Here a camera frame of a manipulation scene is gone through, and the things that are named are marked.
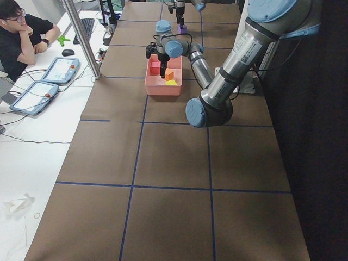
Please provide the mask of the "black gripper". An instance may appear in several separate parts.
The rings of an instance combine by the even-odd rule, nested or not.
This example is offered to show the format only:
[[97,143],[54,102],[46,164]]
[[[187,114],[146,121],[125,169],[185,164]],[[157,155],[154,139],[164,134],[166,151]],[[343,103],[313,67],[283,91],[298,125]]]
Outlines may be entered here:
[[164,79],[167,69],[166,53],[164,49],[158,46],[155,42],[150,42],[150,44],[146,47],[146,58],[149,59],[152,54],[157,55],[158,60],[160,61],[160,76],[162,79]]
[[185,0],[174,0],[170,1],[167,5],[168,11],[170,14],[176,12],[177,23],[180,27],[184,26],[184,12],[185,12]]

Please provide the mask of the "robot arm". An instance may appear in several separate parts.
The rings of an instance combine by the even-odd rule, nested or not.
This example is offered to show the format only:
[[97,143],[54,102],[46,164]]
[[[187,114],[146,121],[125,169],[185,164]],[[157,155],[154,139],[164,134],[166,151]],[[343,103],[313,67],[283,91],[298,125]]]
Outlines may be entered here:
[[231,119],[230,95],[262,50],[279,39],[300,39],[316,34],[320,27],[321,9],[322,1],[248,1],[245,30],[218,73],[208,66],[202,45],[179,39],[172,33],[167,20],[156,23],[155,42],[146,47],[146,57],[157,55],[162,76],[171,58],[188,57],[202,91],[197,98],[187,102],[186,118],[196,128],[219,126]]
[[203,11],[208,3],[214,3],[214,4],[232,4],[236,1],[210,1],[210,0],[174,0],[165,2],[164,4],[167,5],[168,11],[170,14],[176,13],[176,20],[177,24],[183,28],[185,25],[184,22],[184,13],[185,13],[185,4],[190,3],[192,6],[200,13]]

